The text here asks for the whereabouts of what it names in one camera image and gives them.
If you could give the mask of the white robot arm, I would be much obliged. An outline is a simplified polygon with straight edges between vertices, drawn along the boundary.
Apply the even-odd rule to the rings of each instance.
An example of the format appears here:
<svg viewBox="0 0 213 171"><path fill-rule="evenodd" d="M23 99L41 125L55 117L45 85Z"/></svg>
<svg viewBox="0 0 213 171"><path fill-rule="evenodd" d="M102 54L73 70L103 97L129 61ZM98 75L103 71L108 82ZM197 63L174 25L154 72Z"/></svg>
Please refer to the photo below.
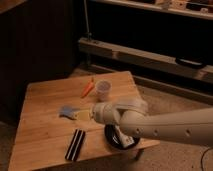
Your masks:
<svg viewBox="0 0 213 171"><path fill-rule="evenodd" d="M150 115L145 100L124 98L97 102L86 114L96 123L118 126L122 133L134 138L213 146L213 107Z"/></svg>

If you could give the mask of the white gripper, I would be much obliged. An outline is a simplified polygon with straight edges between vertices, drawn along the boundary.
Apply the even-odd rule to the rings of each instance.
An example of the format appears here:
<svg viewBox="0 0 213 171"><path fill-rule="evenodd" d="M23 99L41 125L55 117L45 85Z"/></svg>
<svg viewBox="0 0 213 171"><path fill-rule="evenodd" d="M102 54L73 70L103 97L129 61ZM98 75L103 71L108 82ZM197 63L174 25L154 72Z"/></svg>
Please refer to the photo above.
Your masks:
<svg viewBox="0 0 213 171"><path fill-rule="evenodd" d="M89 121L92 118L100 124L117 124L118 114L111 102L96 103L89 110L81 110L75 113L77 120Z"/></svg>

